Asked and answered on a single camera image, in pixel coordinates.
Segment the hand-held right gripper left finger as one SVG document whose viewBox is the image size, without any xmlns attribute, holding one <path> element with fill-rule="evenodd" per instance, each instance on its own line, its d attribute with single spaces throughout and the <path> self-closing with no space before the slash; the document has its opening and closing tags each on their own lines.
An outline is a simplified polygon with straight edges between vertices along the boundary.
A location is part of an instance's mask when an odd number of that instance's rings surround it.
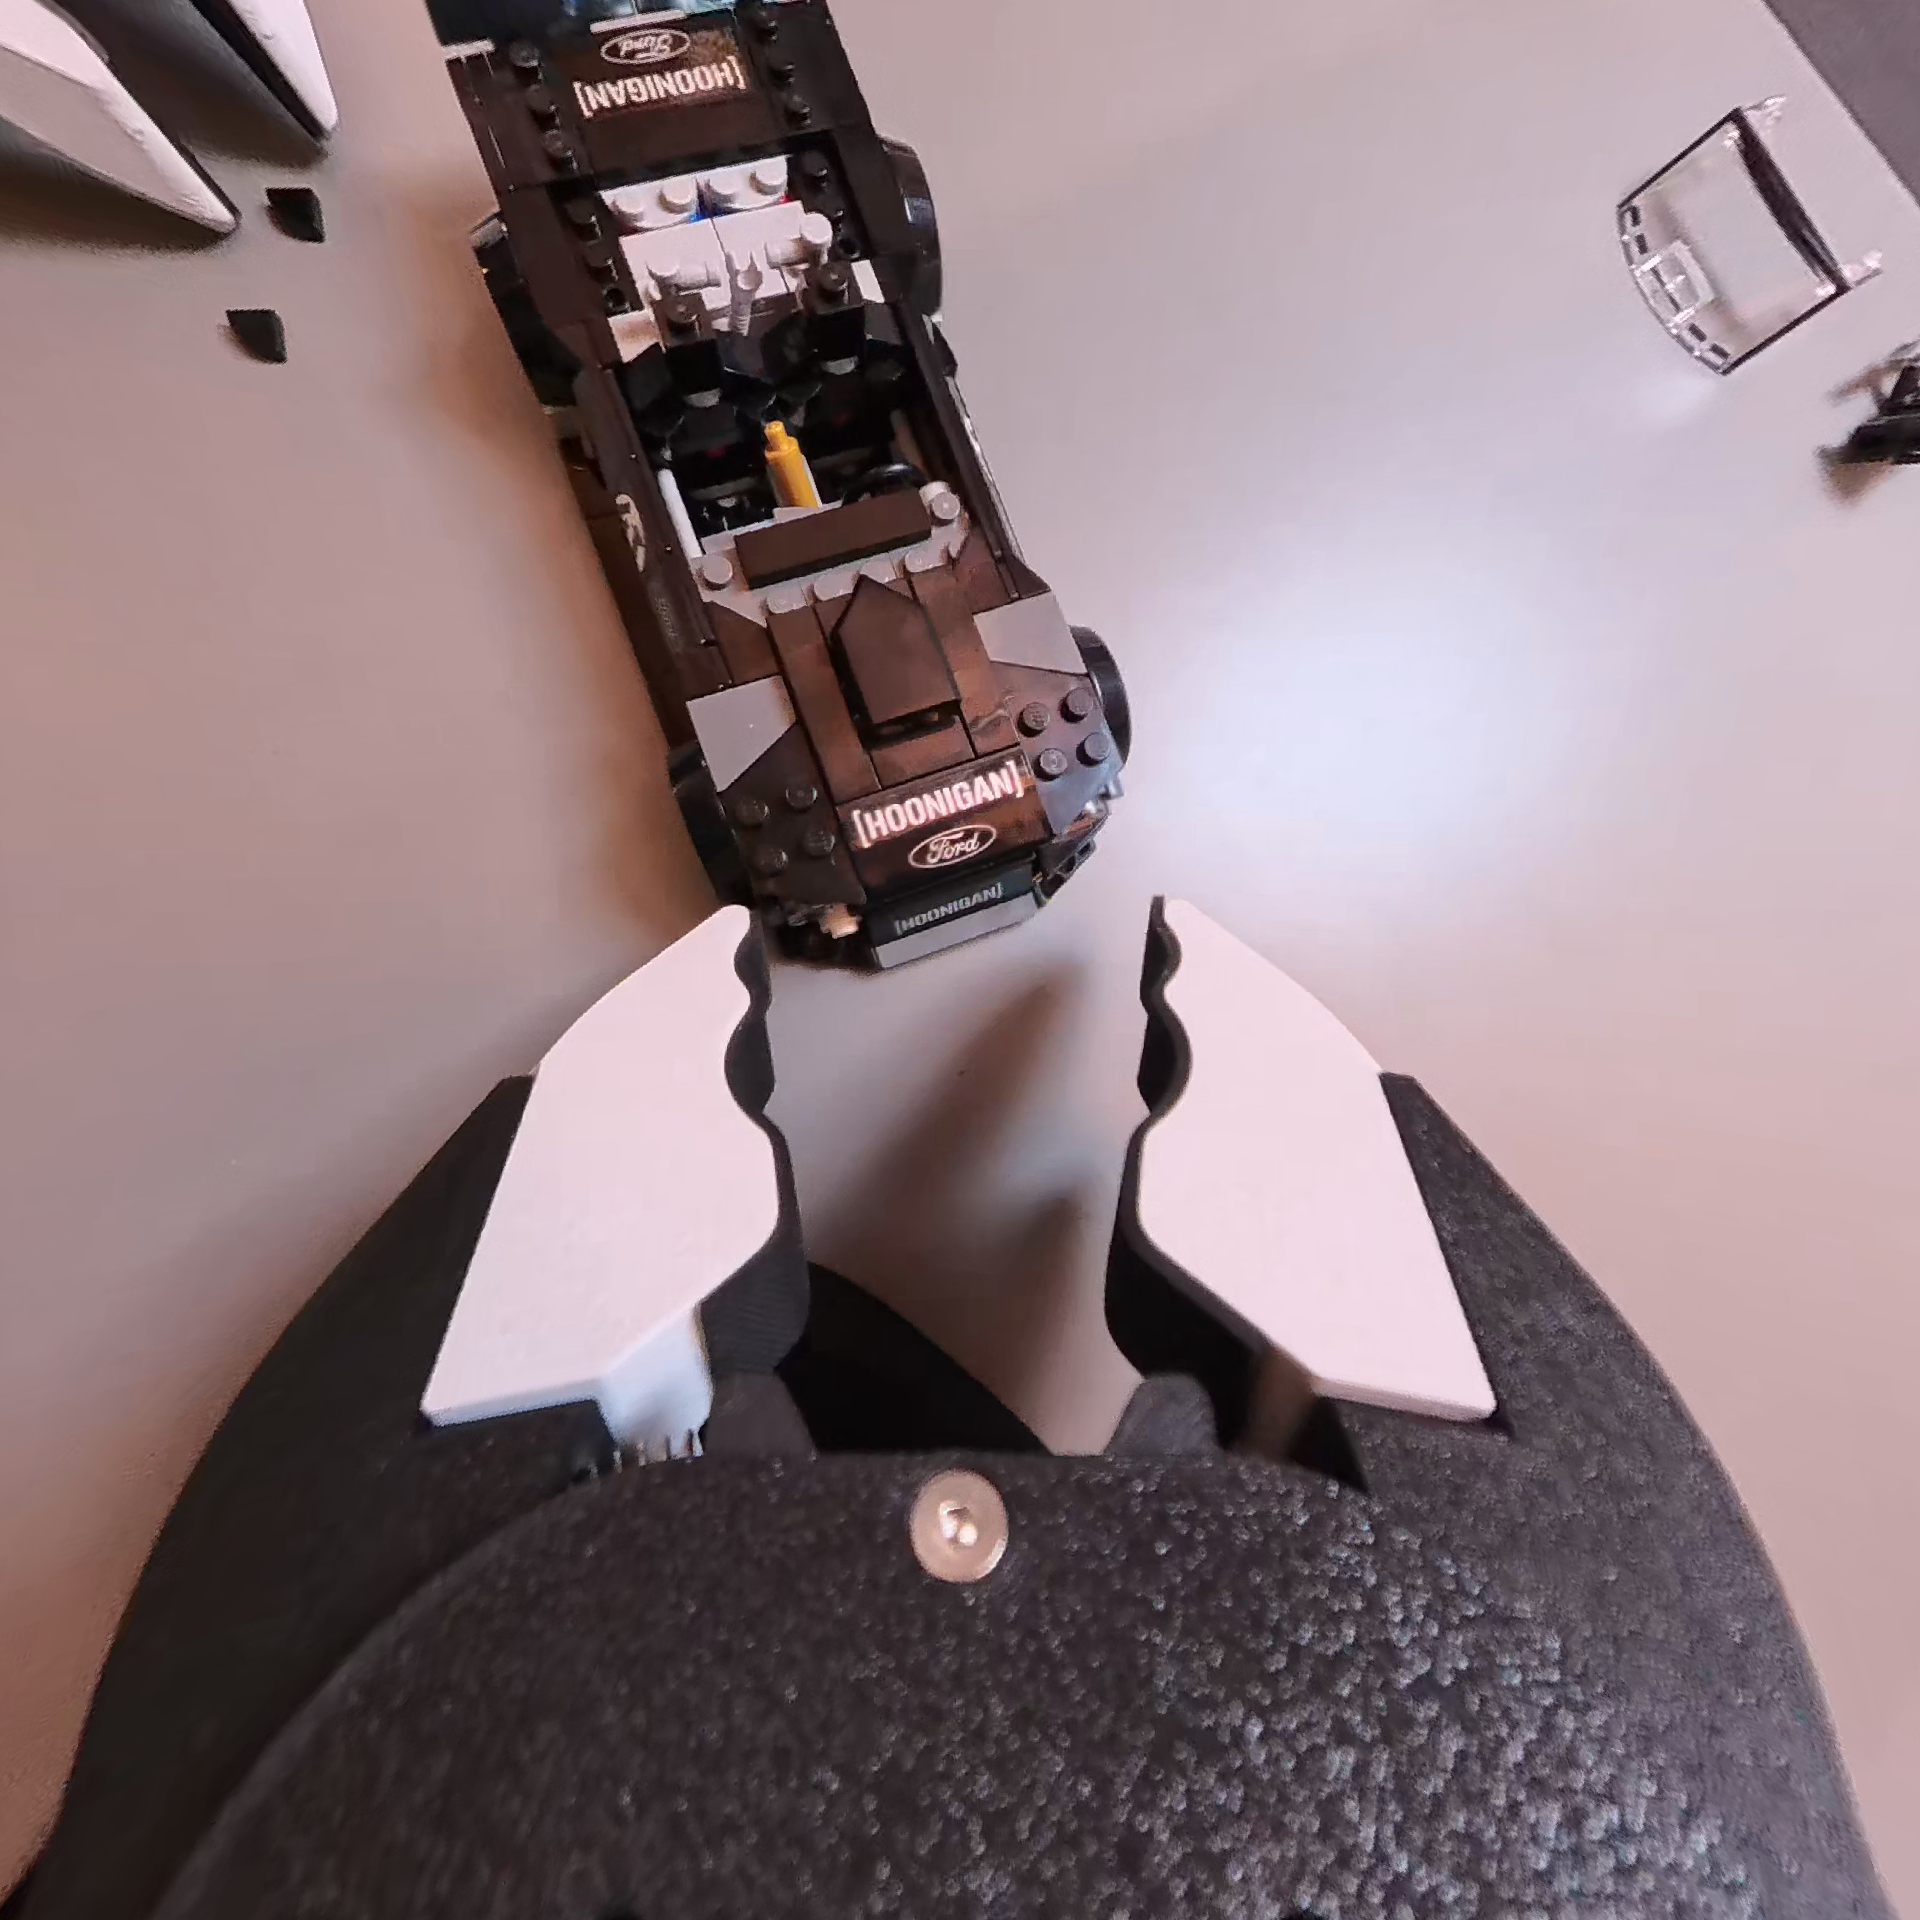
<svg viewBox="0 0 1920 1920">
<path fill-rule="evenodd" d="M 588 1402 L 613 1436 L 704 1426 L 701 1307 L 782 1214 L 775 1142 L 730 1084 L 756 946 L 725 904 L 547 1051 L 423 1388 L 432 1424 Z"/>
</svg>

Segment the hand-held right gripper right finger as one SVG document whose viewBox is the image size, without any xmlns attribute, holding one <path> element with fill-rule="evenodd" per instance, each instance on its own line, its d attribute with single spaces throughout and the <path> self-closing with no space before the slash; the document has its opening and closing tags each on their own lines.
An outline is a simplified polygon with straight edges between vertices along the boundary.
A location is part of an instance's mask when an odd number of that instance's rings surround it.
<svg viewBox="0 0 1920 1920">
<path fill-rule="evenodd" d="M 1492 1418 L 1368 1051 L 1179 898 L 1151 904 L 1141 996 L 1106 1285 L 1123 1355 L 1198 1380 L 1221 1436 L 1291 1436 L 1317 1398 Z"/>
</svg>

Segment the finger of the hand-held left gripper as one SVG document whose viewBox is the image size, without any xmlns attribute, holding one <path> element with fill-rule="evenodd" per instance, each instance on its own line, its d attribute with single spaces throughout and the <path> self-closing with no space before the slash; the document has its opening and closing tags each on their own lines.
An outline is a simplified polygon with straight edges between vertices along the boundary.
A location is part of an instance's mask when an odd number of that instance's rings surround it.
<svg viewBox="0 0 1920 1920">
<path fill-rule="evenodd" d="M 110 186 L 211 232 L 238 228 L 238 207 L 115 75 L 106 52 L 63 12 L 2 5 L 2 119 Z"/>
<path fill-rule="evenodd" d="M 340 125 L 307 2 L 191 2 L 304 132 L 324 141 Z"/>
</svg>

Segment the small black lego piece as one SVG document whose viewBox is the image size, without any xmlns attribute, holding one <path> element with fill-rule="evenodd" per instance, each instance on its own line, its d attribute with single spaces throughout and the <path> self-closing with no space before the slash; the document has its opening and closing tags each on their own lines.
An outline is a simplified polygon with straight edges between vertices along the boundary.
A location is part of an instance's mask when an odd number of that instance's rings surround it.
<svg viewBox="0 0 1920 1920">
<path fill-rule="evenodd" d="M 1908 341 L 1872 367 L 1845 381 L 1835 398 L 1868 392 L 1874 403 L 1848 436 L 1821 450 L 1831 469 L 1918 463 L 1918 341 Z"/>
</svg>

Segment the black lego car model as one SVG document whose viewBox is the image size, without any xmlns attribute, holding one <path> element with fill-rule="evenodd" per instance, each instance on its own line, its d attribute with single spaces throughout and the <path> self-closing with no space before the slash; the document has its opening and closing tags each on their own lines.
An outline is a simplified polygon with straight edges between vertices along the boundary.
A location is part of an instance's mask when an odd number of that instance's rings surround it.
<svg viewBox="0 0 1920 1920">
<path fill-rule="evenodd" d="M 1018 925 L 1131 714 L 1027 565 L 956 381 L 922 160 L 828 5 L 430 5 L 471 232 L 716 894 L 811 965 Z"/>
</svg>

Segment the clear lego windshield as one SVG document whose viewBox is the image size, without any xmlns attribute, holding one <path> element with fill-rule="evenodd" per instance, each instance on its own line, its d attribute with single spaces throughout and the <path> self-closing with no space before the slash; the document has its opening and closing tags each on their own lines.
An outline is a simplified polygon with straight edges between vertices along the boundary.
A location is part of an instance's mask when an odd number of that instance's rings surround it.
<svg viewBox="0 0 1920 1920">
<path fill-rule="evenodd" d="M 1883 269 L 1879 251 L 1843 261 L 1792 189 L 1765 140 L 1783 109 L 1730 109 L 1616 206 L 1647 311 L 1722 378 Z"/>
</svg>

